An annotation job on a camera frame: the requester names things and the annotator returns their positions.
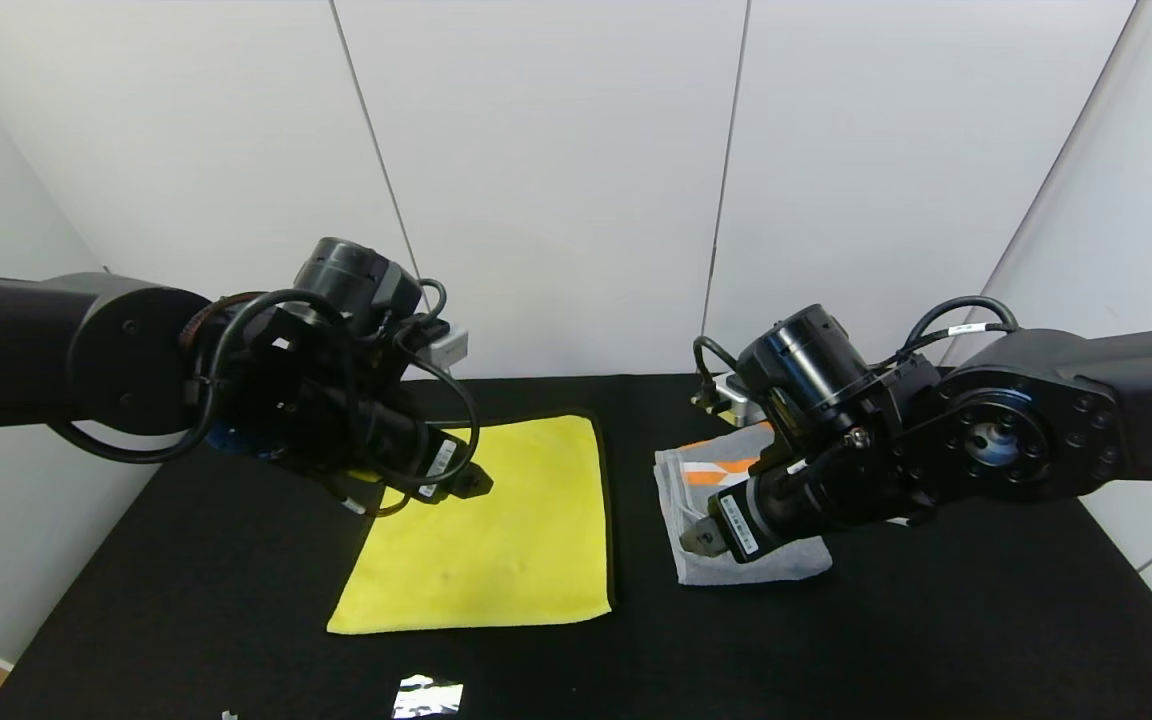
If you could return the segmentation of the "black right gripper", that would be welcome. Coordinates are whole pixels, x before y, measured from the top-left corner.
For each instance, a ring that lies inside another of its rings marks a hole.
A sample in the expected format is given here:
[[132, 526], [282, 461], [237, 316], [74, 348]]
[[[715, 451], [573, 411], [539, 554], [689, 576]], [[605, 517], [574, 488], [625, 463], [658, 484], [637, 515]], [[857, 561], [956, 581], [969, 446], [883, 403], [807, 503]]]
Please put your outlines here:
[[760, 562], [781, 550], [823, 544], [823, 515], [805, 488], [806, 461], [797, 460], [732, 479], [710, 497], [708, 515], [689, 521], [679, 536], [685, 553], [719, 558], [730, 553], [740, 564]]

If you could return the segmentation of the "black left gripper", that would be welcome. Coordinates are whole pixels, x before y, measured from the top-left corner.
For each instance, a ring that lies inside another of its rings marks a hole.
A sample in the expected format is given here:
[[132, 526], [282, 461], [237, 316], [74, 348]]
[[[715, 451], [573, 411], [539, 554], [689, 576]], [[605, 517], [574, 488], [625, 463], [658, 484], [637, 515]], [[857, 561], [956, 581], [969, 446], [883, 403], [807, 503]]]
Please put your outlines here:
[[415, 502], [435, 505], [449, 493], [457, 498], [488, 495], [494, 480], [467, 462], [465, 439], [429, 420], [412, 407], [365, 404], [365, 468]]

